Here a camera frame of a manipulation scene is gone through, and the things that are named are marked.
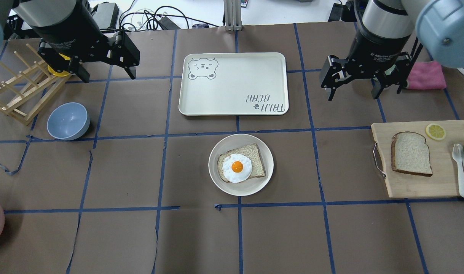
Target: bear drawing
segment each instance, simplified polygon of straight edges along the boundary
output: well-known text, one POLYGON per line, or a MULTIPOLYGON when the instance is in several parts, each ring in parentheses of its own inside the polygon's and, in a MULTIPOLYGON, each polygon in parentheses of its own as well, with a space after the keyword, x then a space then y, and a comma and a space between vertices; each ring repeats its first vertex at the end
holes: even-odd
POLYGON ((208 79, 213 79, 217 76, 215 73, 217 67, 218 61, 216 61, 215 58, 193 59, 188 63, 188 68, 190 69, 188 78, 190 78, 191 80, 195 80, 197 77, 206 77, 208 79))

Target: robotic arm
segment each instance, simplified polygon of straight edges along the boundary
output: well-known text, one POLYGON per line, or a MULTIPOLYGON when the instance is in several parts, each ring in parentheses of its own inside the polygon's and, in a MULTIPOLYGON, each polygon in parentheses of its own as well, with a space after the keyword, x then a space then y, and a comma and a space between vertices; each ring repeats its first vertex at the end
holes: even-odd
MULTIPOLYGON (((89 73, 80 63, 103 61, 124 68, 135 79, 139 50, 124 31, 111 38, 101 33, 85 3, 85 0, 16 0, 11 8, 42 37, 37 52, 55 72, 74 73, 88 83, 89 73)), ((0 11, 3 20, 7 19, 8 11, 0 11)))
POLYGON ((377 78, 372 97, 384 88, 405 84, 423 45, 446 67, 464 67, 464 0, 354 0, 358 30, 346 59, 329 55, 320 73, 321 87, 332 100, 341 85, 377 78), (401 52, 413 30, 421 45, 401 52))

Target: cutting board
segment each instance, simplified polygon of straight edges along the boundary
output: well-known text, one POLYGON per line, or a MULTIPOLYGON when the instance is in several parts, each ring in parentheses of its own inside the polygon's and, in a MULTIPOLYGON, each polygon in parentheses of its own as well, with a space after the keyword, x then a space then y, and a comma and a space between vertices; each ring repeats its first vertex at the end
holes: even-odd
POLYGON ((457 165, 451 158, 451 152, 453 144, 464 144, 464 120, 374 123, 371 128, 374 142, 378 143, 378 152, 383 165, 382 170, 386 174, 385 183, 390 198, 460 196, 457 165), (444 140, 435 141, 426 135, 425 127, 430 123, 437 123, 446 130, 444 140), (426 138, 433 171, 431 177, 403 174, 392 170, 392 137, 402 131, 416 132, 426 138))

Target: toast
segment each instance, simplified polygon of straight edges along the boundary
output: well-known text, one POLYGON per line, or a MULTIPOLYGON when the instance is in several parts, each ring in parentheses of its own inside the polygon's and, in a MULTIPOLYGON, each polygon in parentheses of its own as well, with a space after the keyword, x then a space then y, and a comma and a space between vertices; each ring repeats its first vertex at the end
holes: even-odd
POLYGON ((261 161, 261 154, 259 153, 258 146, 257 144, 250 144, 250 145, 246 145, 243 147, 239 147, 239 148, 227 151, 226 153, 221 154, 218 157, 218 174, 220 175, 221 179, 224 182, 229 182, 229 180, 227 180, 225 176, 223 175, 223 170, 222 170, 223 160, 227 158, 228 156, 230 156, 231 154, 242 154, 246 156, 247 158, 249 158, 250 161, 252 162, 252 173, 250 174, 249 178, 247 178, 247 180, 251 178, 265 176, 264 166, 261 161))
POLYGON ((392 137, 392 170, 399 173, 433 175, 430 165, 430 149, 423 135, 415 132, 398 132, 392 137))

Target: folded cloth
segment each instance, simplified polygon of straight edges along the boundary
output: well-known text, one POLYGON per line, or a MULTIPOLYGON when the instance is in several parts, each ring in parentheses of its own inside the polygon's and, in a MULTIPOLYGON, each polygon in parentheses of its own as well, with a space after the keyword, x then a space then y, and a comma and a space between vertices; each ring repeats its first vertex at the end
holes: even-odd
POLYGON ((416 62, 408 76, 407 89, 444 89, 446 88, 442 66, 437 61, 416 62))

